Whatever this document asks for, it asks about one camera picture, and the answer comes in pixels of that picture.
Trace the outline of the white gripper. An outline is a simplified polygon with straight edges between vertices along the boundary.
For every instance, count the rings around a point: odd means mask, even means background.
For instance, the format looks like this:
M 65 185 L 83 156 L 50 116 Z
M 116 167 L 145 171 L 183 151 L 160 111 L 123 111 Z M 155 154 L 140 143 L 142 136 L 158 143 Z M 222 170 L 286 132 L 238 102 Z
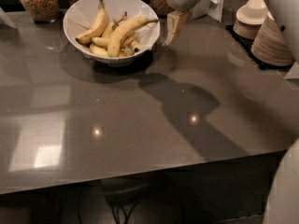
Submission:
M 200 0 L 166 0 L 166 3 L 175 10 L 167 15 L 167 35 L 164 43 L 170 45 L 175 33 L 178 33 L 188 18 L 188 10 L 193 8 Z

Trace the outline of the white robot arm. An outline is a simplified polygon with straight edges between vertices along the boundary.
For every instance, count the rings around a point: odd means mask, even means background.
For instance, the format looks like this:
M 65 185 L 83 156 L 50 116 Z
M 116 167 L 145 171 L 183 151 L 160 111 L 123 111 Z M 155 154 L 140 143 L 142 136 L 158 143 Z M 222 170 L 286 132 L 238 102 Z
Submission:
M 179 11 L 189 11 L 200 0 L 166 0 Z M 264 0 L 295 60 L 299 62 L 299 0 Z M 267 198 L 263 224 L 299 224 L 299 140 L 280 161 Z

